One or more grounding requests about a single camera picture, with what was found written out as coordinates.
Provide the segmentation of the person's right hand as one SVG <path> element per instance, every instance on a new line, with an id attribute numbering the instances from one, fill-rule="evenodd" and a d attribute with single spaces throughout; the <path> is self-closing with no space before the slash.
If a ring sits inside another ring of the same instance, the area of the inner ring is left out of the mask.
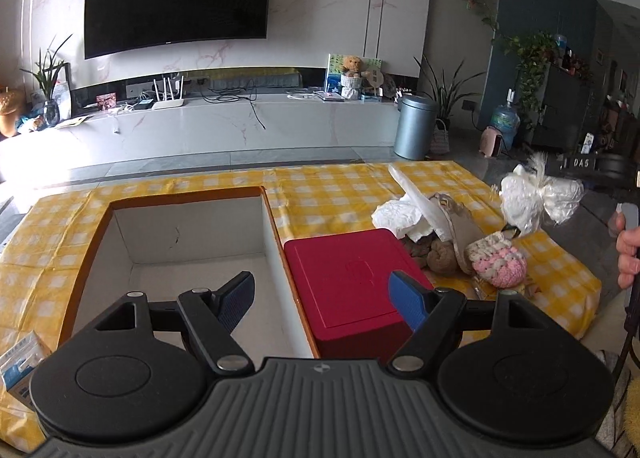
<path id="1" fill-rule="evenodd" d="M 617 283 L 622 289 L 627 289 L 634 283 L 634 278 L 640 272 L 638 257 L 640 246 L 640 230 L 638 227 L 628 228 L 623 213 L 617 213 L 615 219 L 617 232 L 616 250 L 618 252 Z"/>

